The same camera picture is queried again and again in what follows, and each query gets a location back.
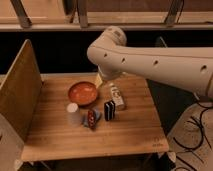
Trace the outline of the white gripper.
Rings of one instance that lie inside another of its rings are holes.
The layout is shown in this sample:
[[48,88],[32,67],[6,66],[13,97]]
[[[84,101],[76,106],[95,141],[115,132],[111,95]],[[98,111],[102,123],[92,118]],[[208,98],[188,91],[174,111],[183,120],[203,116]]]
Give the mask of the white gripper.
[[98,67],[98,72],[100,75],[99,74],[96,75],[95,82],[94,82],[97,88],[99,88],[102,85],[103,80],[104,81],[113,80],[118,78],[122,74],[121,71],[110,70],[109,68],[104,68],[104,67]]

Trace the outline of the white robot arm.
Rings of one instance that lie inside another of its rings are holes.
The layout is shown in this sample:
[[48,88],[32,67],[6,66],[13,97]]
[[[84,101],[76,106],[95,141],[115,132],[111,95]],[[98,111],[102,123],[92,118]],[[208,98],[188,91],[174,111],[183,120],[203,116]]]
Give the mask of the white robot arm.
[[213,47],[144,48],[126,43],[124,31],[110,26],[88,47],[88,59],[103,79],[127,72],[213,99]]

